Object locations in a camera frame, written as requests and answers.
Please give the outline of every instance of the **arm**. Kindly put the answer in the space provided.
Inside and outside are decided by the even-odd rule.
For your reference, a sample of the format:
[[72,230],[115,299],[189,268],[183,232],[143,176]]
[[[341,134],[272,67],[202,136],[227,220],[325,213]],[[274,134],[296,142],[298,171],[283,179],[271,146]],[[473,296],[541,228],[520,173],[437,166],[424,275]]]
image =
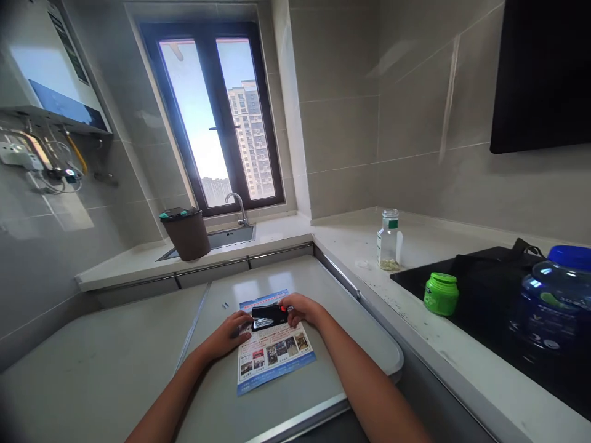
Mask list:
[[251,334],[245,333],[231,338],[240,325],[251,321],[250,315],[242,311],[232,314],[206,341],[189,354],[160,397],[131,432],[126,443],[171,442],[187,399],[199,376],[213,360],[226,355],[251,337]]
[[306,320],[322,335],[351,408],[370,441],[431,441],[396,386],[322,306],[298,293],[282,303],[294,307],[287,319],[292,327]]

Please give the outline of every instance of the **window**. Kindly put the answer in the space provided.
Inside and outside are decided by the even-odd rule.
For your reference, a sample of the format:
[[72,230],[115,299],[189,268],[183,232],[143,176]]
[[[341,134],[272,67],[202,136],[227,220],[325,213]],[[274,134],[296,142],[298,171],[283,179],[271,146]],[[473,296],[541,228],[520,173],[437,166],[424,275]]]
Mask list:
[[[233,198],[225,203],[229,192],[240,194],[245,209],[284,202],[257,25],[143,23],[140,29],[203,215],[239,211]],[[244,128],[254,158],[250,113],[262,128],[257,138],[266,147],[257,158],[270,162],[271,186],[247,177],[241,135]]]

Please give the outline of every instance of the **hand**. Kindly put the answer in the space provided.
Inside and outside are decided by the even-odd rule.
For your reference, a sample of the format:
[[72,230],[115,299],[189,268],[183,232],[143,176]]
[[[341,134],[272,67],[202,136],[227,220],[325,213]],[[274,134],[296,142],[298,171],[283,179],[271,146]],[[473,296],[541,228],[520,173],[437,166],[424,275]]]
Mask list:
[[287,316],[287,323],[289,323],[291,327],[296,327],[302,320],[306,320],[308,323],[318,326],[318,322],[323,315],[328,315],[326,310],[319,303],[297,292],[289,294],[287,297],[283,298],[280,301],[280,305],[285,306],[286,308],[293,306],[294,309],[292,309]]
[[209,361],[223,357],[251,337],[249,333],[237,335],[236,332],[244,323],[252,321],[252,317],[244,311],[233,313],[224,320],[207,340],[199,345],[198,349],[203,352]]

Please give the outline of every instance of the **black device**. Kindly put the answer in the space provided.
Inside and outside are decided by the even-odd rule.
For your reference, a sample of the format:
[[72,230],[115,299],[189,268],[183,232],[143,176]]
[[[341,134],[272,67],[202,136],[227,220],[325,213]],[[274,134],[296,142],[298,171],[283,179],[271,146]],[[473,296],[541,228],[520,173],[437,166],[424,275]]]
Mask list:
[[591,142],[586,2],[506,0],[490,150]]
[[581,383],[589,374],[591,355],[546,352],[509,327],[510,314],[521,297],[521,280],[544,260],[538,248],[518,239],[513,249],[498,246],[458,255],[390,278],[423,300],[432,272],[455,276],[460,297],[448,320],[591,420],[591,385]]
[[254,307],[251,312],[254,323],[253,331],[260,331],[283,323],[287,323],[288,311],[279,305]]

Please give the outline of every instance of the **green container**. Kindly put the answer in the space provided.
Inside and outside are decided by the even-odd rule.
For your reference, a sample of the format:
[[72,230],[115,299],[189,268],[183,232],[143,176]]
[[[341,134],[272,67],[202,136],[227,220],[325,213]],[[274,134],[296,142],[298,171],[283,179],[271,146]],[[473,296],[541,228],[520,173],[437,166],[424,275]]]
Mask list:
[[425,306],[429,311],[450,316],[456,310],[457,298],[460,293],[456,286],[457,278],[448,274],[431,273],[425,285]]

